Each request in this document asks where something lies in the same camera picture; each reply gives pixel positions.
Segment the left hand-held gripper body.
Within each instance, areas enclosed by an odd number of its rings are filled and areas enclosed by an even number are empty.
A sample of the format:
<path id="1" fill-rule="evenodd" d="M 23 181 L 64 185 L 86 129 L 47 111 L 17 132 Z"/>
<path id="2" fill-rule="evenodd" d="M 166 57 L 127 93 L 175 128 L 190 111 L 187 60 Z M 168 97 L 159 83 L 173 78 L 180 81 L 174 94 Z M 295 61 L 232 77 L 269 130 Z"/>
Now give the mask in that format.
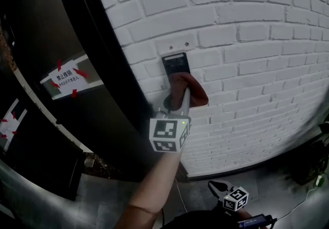
<path id="1" fill-rule="evenodd" d="M 150 119 L 149 140 L 156 152 L 180 152 L 190 134 L 189 109 L 159 110 Z"/>

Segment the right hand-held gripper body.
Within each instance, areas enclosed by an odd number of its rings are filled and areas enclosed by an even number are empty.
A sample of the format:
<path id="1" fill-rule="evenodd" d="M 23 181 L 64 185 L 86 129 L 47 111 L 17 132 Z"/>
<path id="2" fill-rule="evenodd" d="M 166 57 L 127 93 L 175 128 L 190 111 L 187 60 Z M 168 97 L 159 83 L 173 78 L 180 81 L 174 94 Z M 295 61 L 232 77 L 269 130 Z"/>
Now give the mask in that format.
<path id="1" fill-rule="evenodd" d="M 241 186 L 223 197 L 223 208 L 236 212 L 244 207 L 249 198 L 249 193 Z"/>

